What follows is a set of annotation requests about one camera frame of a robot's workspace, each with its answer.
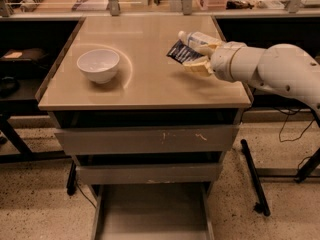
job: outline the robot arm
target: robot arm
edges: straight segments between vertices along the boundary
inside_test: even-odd
[[[218,79],[297,99],[320,117],[320,65],[297,46],[262,49],[229,42],[215,49],[210,63]]]

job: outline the bottom drawer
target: bottom drawer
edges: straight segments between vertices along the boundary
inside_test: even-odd
[[[201,183],[101,185],[92,239],[213,240]]]

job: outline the white bowl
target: white bowl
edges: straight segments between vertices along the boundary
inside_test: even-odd
[[[97,49],[82,54],[77,66],[90,81],[103,84],[117,74],[119,60],[120,56],[115,51]]]

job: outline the floor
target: floor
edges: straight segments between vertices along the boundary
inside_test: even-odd
[[[257,202],[241,139],[246,139],[257,167],[297,168],[315,152],[319,128],[308,113],[286,115],[246,113],[232,149],[227,152],[222,174],[208,197],[215,239],[320,239],[320,181],[308,178],[297,184],[292,178],[261,179],[271,210],[265,217],[253,210]],[[47,118],[12,119],[12,124],[33,151],[55,150]],[[279,141],[299,138],[296,141]],[[2,155],[15,153],[7,142]],[[77,189],[66,192],[70,159],[0,164],[0,239],[90,239],[95,209]],[[79,188],[91,199],[88,188]]]

